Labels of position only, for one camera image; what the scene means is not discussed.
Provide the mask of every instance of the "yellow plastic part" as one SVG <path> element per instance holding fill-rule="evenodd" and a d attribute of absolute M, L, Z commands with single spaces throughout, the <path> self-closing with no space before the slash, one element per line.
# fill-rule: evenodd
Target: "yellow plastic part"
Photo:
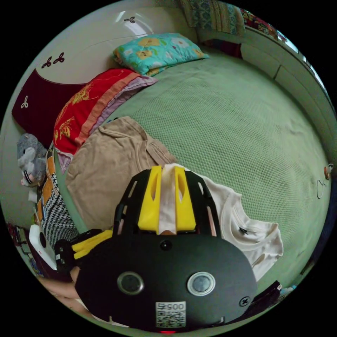
<path fill-rule="evenodd" d="M 89 239 L 86 239 L 82 242 L 76 243 L 72 246 L 72 250 L 75 252 L 74 258 L 79 259 L 86 256 L 93 248 L 103 241 L 112 238 L 112 230 L 106 230 L 102 233 L 99 233 Z"/>
<path fill-rule="evenodd" d="M 177 232 L 193 231 L 197 224 L 183 167 L 175 166 L 174 178 L 176 187 L 176 230 Z"/>
<path fill-rule="evenodd" d="M 140 210 L 138 227 L 143 231 L 159 234 L 159 211 L 161 191 L 161 166 L 151 168 L 143 203 Z"/>

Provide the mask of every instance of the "stuffed animal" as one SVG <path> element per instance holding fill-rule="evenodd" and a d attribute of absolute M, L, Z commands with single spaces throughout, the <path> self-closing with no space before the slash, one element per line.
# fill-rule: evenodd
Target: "stuffed animal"
<path fill-rule="evenodd" d="M 40 185 L 46 176 L 47 150 L 30 133 L 24 133 L 20 137 L 17 147 L 18 164 L 23 175 L 21 185 L 27 187 Z"/>

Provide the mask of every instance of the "green bedspread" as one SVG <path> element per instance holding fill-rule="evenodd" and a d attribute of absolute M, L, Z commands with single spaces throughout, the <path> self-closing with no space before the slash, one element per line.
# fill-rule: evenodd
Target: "green bedspread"
<path fill-rule="evenodd" d="M 330 186 L 318 199 L 316 183 L 324 177 L 325 153 L 301 109 L 272 79 L 242 60 L 203 49 L 209 59 L 158 74 L 158 83 L 108 120 L 132 117 L 181 165 L 241 193 L 250 218 L 277 222 L 284 255 L 259 281 L 259 291 L 275 280 L 289 286 L 324 224 Z M 61 193 L 83 232 L 57 166 Z"/>

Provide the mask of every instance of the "houndstooth fabric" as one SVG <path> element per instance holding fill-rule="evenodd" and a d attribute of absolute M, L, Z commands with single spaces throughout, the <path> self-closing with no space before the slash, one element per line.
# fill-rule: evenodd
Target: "houndstooth fabric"
<path fill-rule="evenodd" d="M 36 205 L 39 225 L 52 248 L 60 239 L 71 240 L 79 235 L 58 188 L 53 156 L 53 150 L 49 150 L 46 156 L 49 175 L 43 186 L 38 188 L 39 201 Z"/>

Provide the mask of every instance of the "teal floral pillow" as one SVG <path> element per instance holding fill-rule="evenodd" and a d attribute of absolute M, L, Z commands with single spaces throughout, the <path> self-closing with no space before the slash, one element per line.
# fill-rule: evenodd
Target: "teal floral pillow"
<path fill-rule="evenodd" d="M 113 58 L 123 67 L 141 75 L 154 76 L 177 64 L 209 56 L 181 34 L 166 33 L 125 43 L 113 51 Z"/>

